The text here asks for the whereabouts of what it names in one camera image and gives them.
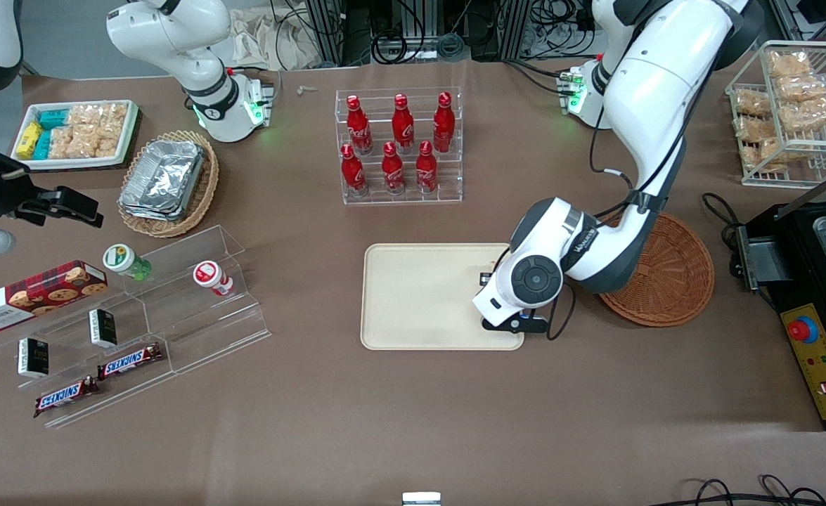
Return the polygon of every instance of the red bottle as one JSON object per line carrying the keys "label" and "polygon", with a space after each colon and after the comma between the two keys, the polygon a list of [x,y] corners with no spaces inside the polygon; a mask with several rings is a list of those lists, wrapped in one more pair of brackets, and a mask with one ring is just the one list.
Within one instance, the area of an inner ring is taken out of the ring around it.
{"label": "red bottle", "polygon": [[381,160],[381,170],[385,173],[385,186],[391,195],[406,192],[404,183],[404,163],[397,156],[397,147],[393,142],[385,142],[385,157]]}
{"label": "red bottle", "polygon": [[438,189],[438,160],[432,154],[432,144],[429,141],[422,141],[419,145],[419,158],[415,161],[415,182],[423,195],[429,195]]}
{"label": "red bottle", "polygon": [[351,142],[361,156],[372,153],[372,131],[368,128],[368,118],[359,106],[359,97],[347,97],[347,129],[351,132]]}
{"label": "red bottle", "polygon": [[352,197],[361,197],[368,193],[366,175],[362,172],[362,162],[354,154],[354,147],[344,144],[341,147],[341,174],[347,182],[347,189]]}
{"label": "red bottle", "polygon": [[413,115],[406,107],[406,95],[398,93],[394,96],[394,116],[391,118],[391,127],[394,129],[394,142],[401,155],[413,152]]}
{"label": "red bottle", "polygon": [[451,111],[451,94],[442,91],[438,95],[438,110],[434,113],[434,150],[447,153],[453,142],[453,129],[457,118]]}

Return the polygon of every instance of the bottle cap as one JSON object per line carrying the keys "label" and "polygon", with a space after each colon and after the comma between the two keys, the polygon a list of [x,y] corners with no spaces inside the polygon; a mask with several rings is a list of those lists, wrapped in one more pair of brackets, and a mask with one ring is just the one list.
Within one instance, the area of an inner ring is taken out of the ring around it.
{"label": "bottle cap", "polygon": [[103,266],[113,272],[129,270],[134,263],[134,250],[125,244],[114,244],[103,254]]}
{"label": "bottle cap", "polygon": [[222,268],[212,260],[200,262],[196,268],[194,268],[194,281],[204,288],[213,288],[213,286],[219,284],[221,278]]}

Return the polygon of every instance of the cookie box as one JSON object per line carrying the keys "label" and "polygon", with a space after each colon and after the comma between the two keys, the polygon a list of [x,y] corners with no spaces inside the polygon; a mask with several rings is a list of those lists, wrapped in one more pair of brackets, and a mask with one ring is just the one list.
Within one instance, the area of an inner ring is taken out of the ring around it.
{"label": "cookie box", "polygon": [[[22,157],[16,152],[16,146],[26,128],[31,122],[36,122],[44,111],[68,110],[75,105],[104,105],[104,103],[126,103],[127,112],[124,118],[124,125],[117,142],[116,154],[111,157],[88,157],[88,158],[56,158],[55,160],[29,160],[27,157]],[[122,169],[121,164],[124,163],[127,154],[129,154],[129,146],[132,141],[132,132],[134,126],[137,124],[138,106],[132,100],[92,100],[91,102],[58,102],[58,103],[35,103],[28,106],[25,116],[22,118],[22,124],[18,134],[16,134],[16,143],[10,153],[10,157],[26,164],[31,173],[37,172],[67,172],[78,170],[96,170],[96,169]]]}
{"label": "cookie box", "polygon": [[0,331],[106,291],[107,276],[82,260],[6,285],[0,288]]}

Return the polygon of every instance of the wicker basket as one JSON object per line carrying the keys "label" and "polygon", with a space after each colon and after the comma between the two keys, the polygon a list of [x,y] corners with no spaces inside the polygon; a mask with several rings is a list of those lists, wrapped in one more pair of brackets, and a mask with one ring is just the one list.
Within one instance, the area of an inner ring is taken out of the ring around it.
{"label": "wicker basket", "polygon": [[634,323],[674,327],[703,311],[714,282],[712,259],[703,241],[682,221],[660,214],[628,284],[600,298]]}
{"label": "wicker basket", "polygon": [[[191,195],[191,203],[188,205],[188,211],[185,217],[180,221],[138,218],[137,216],[128,214],[120,207],[122,220],[126,222],[126,225],[131,230],[164,239],[187,233],[187,231],[197,226],[200,220],[203,219],[203,215],[209,210],[209,205],[213,203],[213,193],[216,192],[216,184],[219,182],[219,161],[216,160],[216,153],[213,153],[213,147],[210,146],[209,141],[201,137],[201,135],[195,134],[193,131],[171,131],[168,134],[163,134],[155,138],[155,141],[192,141],[198,144],[198,146],[202,146],[205,151],[203,164],[200,168],[202,172],[200,173],[200,177],[198,177],[197,186],[194,187],[194,193]],[[129,183],[137,161],[149,145],[150,142],[145,144],[145,147],[141,148],[141,150],[134,155],[129,165],[129,170],[122,182],[123,189]]]}

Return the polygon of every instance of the small black box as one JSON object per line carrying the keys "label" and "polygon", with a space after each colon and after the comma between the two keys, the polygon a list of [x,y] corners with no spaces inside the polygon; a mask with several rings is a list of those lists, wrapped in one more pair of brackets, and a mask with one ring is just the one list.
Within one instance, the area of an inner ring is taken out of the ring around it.
{"label": "small black box", "polygon": [[50,353],[46,342],[33,337],[20,339],[18,374],[23,377],[43,378],[50,372]]}
{"label": "small black box", "polygon": [[95,309],[88,313],[91,321],[91,343],[101,348],[113,348],[117,345],[116,320],[111,313],[102,309]]}

